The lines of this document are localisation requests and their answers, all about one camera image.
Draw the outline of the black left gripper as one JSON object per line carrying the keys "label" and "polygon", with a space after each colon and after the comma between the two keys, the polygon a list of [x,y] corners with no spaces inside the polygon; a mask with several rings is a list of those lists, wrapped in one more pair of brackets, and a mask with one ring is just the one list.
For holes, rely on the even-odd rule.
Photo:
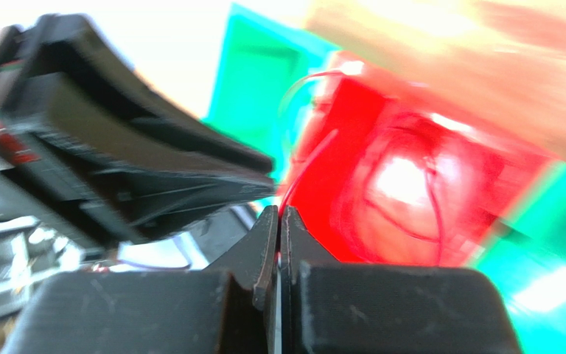
{"label": "black left gripper", "polygon": [[116,120],[81,86],[90,64],[75,52],[107,47],[84,16],[45,15],[23,75],[12,63],[23,35],[0,33],[0,221],[35,216],[81,246],[116,244]]}

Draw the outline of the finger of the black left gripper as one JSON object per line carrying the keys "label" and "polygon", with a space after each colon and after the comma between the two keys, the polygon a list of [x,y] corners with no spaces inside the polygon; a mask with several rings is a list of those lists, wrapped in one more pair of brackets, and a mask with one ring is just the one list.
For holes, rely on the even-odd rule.
{"label": "finger of the black left gripper", "polygon": [[229,206],[272,195],[273,180],[247,169],[101,169],[86,176],[86,243],[158,240]]}
{"label": "finger of the black left gripper", "polygon": [[82,106],[57,126],[97,150],[157,171],[268,175],[271,158],[206,127],[149,89],[92,29],[60,31],[43,54]]}

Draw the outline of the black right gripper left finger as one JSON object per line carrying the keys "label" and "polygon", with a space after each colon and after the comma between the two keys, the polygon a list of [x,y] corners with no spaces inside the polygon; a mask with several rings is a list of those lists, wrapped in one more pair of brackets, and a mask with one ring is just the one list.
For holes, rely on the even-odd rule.
{"label": "black right gripper left finger", "polygon": [[4,353],[272,353],[278,209],[202,271],[63,272],[22,310]]}

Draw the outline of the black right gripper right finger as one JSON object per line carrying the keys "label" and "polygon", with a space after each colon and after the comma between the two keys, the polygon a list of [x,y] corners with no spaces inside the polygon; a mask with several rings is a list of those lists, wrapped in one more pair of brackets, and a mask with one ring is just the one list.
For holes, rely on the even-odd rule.
{"label": "black right gripper right finger", "polygon": [[280,218],[284,353],[520,353],[496,287],[468,268],[337,261]]}

